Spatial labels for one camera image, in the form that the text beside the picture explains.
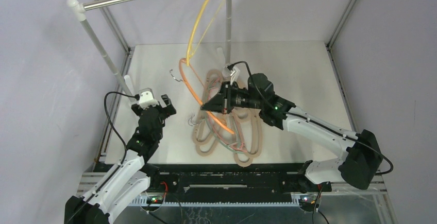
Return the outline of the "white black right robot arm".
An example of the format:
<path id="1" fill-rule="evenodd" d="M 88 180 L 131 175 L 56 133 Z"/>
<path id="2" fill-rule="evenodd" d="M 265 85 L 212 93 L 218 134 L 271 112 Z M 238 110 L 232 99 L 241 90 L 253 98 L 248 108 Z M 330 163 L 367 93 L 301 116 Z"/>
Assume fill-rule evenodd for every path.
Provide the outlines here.
<path id="1" fill-rule="evenodd" d="M 309 160 L 304 164 L 297 178 L 304 191 L 324 182 L 346 182 L 366 190 L 377 175 L 383 156 L 372 132 L 364 129 L 356 133 L 310 115 L 277 95 L 273 83 L 263 73 L 250 76 L 246 88 L 223 82 L 219 91 L 201 105 L 204 111 L 222 114 L 234 108 L 257 109 L 269 126 L 304 136 L 335 154 L 334 159 Z"/>

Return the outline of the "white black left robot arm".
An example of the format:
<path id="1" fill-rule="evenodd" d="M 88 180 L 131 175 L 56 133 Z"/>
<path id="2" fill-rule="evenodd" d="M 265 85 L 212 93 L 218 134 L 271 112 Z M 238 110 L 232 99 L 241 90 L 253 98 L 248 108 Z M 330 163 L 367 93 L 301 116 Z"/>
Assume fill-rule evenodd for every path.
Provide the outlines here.
<path id="1" fill-rule="evenodd" d="M 160 187 L 159 169 L 148 161 L 163 138 L 165 120 L 177 111 L 166 94 L 161 96 L 164 107 L 150 90 L 134 98 L 131 109 L 139 117 L 138 126 L 123 142 L 122 158 L 90 190 L 66 202 L 64 223 L 114 223 L 138 195 Z"/>

